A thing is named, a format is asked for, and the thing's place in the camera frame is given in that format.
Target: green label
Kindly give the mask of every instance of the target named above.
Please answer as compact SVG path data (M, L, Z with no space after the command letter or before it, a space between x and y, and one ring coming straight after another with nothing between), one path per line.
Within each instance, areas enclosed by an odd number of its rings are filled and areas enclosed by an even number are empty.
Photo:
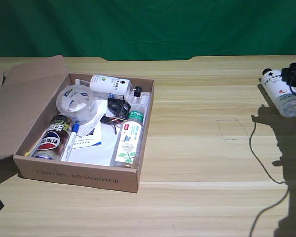
M139 111L132 111L129 113L129 119L138 119L140 122L143 122L144 115Z

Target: bottle cap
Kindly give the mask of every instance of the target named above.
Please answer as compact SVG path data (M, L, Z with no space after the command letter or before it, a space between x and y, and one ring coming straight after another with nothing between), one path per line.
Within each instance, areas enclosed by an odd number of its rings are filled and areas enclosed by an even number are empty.
M142 88L140 86L135 86L134 96L135 97L140 97L141 94L142 94Z

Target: can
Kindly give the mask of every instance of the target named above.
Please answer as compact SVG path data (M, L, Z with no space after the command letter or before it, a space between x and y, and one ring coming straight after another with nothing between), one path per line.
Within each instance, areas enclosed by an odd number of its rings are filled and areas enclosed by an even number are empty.
M33 157L61 160L72 127L73 121L69 117L54 116Z

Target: black bottle cap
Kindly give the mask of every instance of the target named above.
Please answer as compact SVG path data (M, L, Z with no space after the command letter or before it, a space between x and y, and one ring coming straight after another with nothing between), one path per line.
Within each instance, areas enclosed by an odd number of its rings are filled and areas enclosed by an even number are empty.
M266 73L268 73L270 71L272 71L272 69L266 68L266 69L263 70L262 75L264 75L264 74L266 74Z
M135 97L140 97L141 94L142 94L142 88L140 86L135 86L134 96Z

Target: bottle label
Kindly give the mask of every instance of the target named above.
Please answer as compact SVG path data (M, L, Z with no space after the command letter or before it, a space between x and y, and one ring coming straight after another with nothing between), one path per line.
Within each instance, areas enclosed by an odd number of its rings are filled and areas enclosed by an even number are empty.
M129 119L138 119L140 122L143 122L144 115L139 111L131 111L129 113Z
M282 81L281 72L278 70L266 73L262 77L261 83L271 99L283 96L284 94L291 94L290 87L286 85L286 82Z
M103 75L93 75L90 82L90 89L117 95L126 96L130 89L130 80L114 78Z
M142 126L135 121L123 124L115 161L129 164L134 162L141 130Z

